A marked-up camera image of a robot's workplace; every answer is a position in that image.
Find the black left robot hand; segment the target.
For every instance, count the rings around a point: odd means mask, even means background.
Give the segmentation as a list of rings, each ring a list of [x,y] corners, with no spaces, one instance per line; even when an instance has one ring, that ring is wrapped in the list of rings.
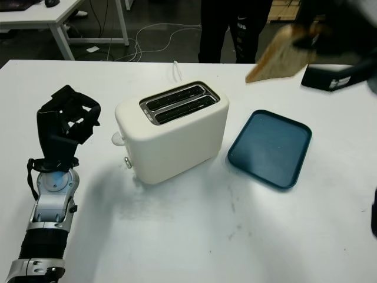
[[[65,85],[37,111],[39,143],[44,157],[36,159],[39,172],[67,172],[79,165],[75,152],[99,126],[101,106],[94,99]]]

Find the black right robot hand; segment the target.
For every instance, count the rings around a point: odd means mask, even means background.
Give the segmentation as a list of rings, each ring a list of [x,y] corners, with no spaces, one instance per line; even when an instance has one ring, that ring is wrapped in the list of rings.
[[[323,18],[319,31],[295,41],[295,47],[320,55],[376,56],[376,1],[302,1],[296,23],[310,29],[317,17]]]

